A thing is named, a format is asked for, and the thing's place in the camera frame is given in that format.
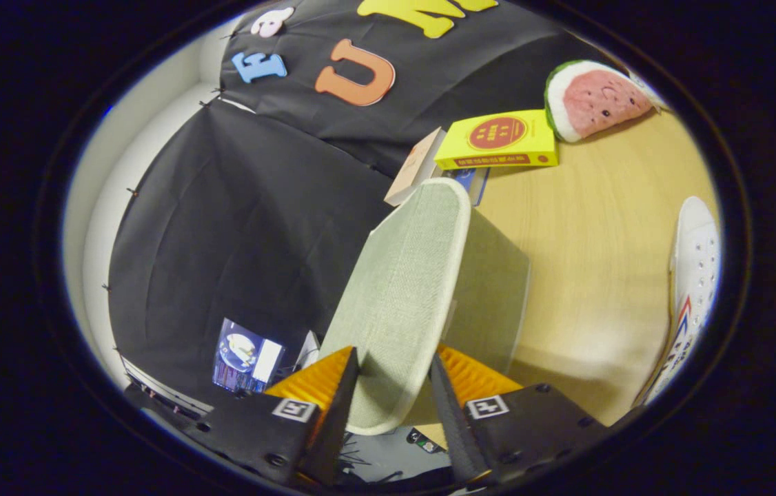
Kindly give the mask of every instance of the light green fabric box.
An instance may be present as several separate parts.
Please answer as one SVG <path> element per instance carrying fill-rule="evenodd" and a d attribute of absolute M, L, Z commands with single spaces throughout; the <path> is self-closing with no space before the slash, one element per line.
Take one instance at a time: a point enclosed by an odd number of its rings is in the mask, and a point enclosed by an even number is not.
<path fill-rule="evenodd" d="M 423 182 L 370 233 L 321 346 L 321 358 L 357 348 L 347 430 L 438 421 L 425 383 L 441 339 L 505 373 L 528 288 L 529 258 L 472 210 L 460 183 Z"/>

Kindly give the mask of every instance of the watermelon slice pillow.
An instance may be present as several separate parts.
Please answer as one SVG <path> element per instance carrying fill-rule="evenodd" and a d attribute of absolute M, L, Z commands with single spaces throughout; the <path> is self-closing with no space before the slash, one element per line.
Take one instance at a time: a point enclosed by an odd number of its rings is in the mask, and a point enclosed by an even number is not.
<path fill-rule="evenodd" d="M 574 60 L 548 76 L 544 106 L 556 136 L 571 143 L 642 116 L 653 104 L 621 72 L 590 60 Z"/>

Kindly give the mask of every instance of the wooden surface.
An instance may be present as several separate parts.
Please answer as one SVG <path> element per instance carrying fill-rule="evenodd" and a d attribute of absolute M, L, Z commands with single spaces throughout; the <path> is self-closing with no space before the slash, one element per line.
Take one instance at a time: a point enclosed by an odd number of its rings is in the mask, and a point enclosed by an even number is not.
<path fill-rule="evenodd" d="M 669 112 L 558 147 L 557 167 L 494 167 L 477 208 L 532 261 L 508 375 L 552 383 L 608 426 L 629 411 L 668 336 L 682 202 L 700 197 L 721 216 L 706 164 Z M 420 430 L 445 443 L 439 424 Z"/>

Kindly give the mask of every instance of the foam letter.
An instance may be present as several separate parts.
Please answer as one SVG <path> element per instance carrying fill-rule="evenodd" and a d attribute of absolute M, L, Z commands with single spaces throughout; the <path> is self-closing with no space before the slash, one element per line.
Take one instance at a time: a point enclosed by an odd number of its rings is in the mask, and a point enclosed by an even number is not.
<path fill-rule="evenodd" d="M 284 67 L 284 60 L 281 60 L 278 54 L 265 58 L 264 53 L 255 53 L 244 59 L 244 52 L 232 57 L 234 68 L 238 70 L 241 79 L 247 84 L 253 79 L 262 78 L 262 76 L 287 76 L 287 68 Z"/>
<path fill-rule="evenodd" d="M 287 7 L 284 10 L 269 10 L 253 22 L 253 25 L 250 26 L 250 34 L 259 34 L 263 38 L 274 37 L 284 25 L 284 21 L 290 19 L 293 12 L 293 7 Z"/>
<path fill-rule="evenodd" d="M 394 66 L 377 54 L 354 47 L 351 40 L 345 39 L 336 43 L 334 51 L 330 54 L 330 59 L 336 62 L 348 59 L 369 67 L 373 72 L 373 81 L 370 81 L 368 85 L 359 85 L 338 75 L 336 70 L 328 65 L 324 70 L 321 70 L 318 80 L 315 81 L 315 90 L 318 93 L 334 94 L 348 103 L 366 107 L 382 100 L 382 97 L 394 85 Z"/>
<path fill-rule="evenodd" d="M 496 0 L 456 0 L 456 2 L 471 12 L 479 12 L 498 5 Z M 363 0 L 357 7 L 357 13 L 362 16 L 385 14 L 418 25 L 429 38 L 442 37 L 454 26 L 451 19 L 429 16 L 424 12 L 455 18 L 464 17 L 464 12 L 448 0 Z"/>

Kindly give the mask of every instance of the blue book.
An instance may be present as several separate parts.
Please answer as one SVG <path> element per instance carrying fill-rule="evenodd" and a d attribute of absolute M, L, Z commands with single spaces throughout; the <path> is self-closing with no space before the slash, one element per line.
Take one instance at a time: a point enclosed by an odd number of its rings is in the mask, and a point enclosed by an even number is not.
<path fill-rule="evenodd" d="M 446 170 L 444 178 L 453 178 L 470 195 L 471 205 L 477 207 L 483 199 L 483 191 L 486 189 L 486 179 L 489 178 L 489 167 L 476 167 L 475 169 Z"/>
<path fill-rule="evenodd" d="M 214 358 L 214 383 L 236 393 L 262 393 L 274 379 L 284 346 L 224 318 Z"/>

